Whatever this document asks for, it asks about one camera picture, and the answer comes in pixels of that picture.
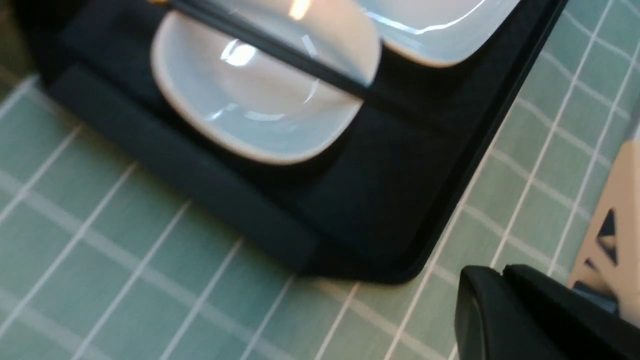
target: green tiled countertop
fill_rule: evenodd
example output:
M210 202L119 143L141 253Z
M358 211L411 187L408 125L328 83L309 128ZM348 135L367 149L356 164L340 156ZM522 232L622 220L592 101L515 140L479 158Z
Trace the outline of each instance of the green tiled countertop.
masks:
M0 0L0 358L444 360L464 265L565 282L640 95L640 0L570 0L422 274L296 279L38 89Z

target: black object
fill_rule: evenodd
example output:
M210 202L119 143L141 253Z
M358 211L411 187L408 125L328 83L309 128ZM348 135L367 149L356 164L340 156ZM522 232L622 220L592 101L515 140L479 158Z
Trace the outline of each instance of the black object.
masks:
M460 360L640 359L640 329L527 265L460 276Z
M322 155L270 167L214 145L166 103L149 60L164 9L13 2L46 89L107 139L293 270L387 283L424 267L565 3L521 1L453 68L384 49L378 86L425 109L423 121L365 105Z
M232 38L238 38L240 41L252 45L277 60L302 70L325 83L365 100L370 106L382 111L389 111L397 116L421 118L421 112L416 110L412 103L396 97L394 92L380 91L375 81L371 86L363 85L321 62L313 60L308 54L303 54L293 46L267 34L251 22L230 13L214 1L164 0L162 3ZM442 132L437 126L433 126L431 130L436 133Z

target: black serving tray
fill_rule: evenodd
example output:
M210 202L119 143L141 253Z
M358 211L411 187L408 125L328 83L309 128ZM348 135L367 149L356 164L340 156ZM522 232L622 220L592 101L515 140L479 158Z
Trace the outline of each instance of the black serving tray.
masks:
M422 270L565 3L521 0L453 68L385 49L377 81L424 119L365 104L325 153L292 167L224 151L169 107L149 60L165 10L144 0L14 6L49 93L159 177L300 274L399 283Z

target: sauce dish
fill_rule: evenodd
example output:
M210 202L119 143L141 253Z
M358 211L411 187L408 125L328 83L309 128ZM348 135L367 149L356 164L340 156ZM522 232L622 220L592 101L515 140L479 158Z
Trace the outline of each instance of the sauce dish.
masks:
M360 0L385 44L423 65L449 67L473 55L519 0Z
M225 0L230 12L310 57L370 85L381 43L353 0ZM362 100L177 12L163 19L151 54L171 106L220 146L255 161L308 160L344 132Z

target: chopsticks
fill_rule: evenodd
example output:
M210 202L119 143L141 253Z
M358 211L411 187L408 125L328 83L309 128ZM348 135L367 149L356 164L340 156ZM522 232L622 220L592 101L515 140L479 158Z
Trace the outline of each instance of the chopsticks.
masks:
M289 44L273 37L253 25L248 20L230 13L214 0L148 0L152 4L163 5L178 10L192 19L218 30L230 37L252 45L258 50L280 60L298 70L349 93L367 104L394 115L410 117L418 120L421 114L413 106L390 92L383 92L375 86L366 86L349 76L313 60ZM432 130L442 132L439 127L430 124Z

